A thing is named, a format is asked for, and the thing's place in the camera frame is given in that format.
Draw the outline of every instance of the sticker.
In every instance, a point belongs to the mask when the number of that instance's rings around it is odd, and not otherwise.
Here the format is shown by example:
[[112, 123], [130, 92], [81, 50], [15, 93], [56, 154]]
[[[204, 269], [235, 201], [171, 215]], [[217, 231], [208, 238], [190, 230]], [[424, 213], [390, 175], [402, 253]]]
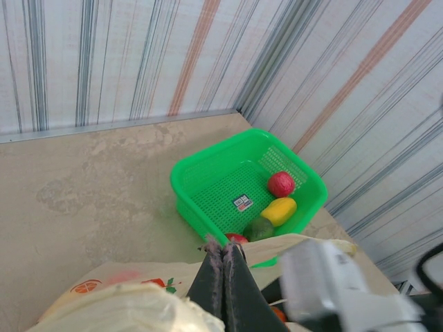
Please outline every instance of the sticker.
[[245, 194], [233, 199], [233, 203], [240, 212], [245, 211], [253, 204], [252, 200]]

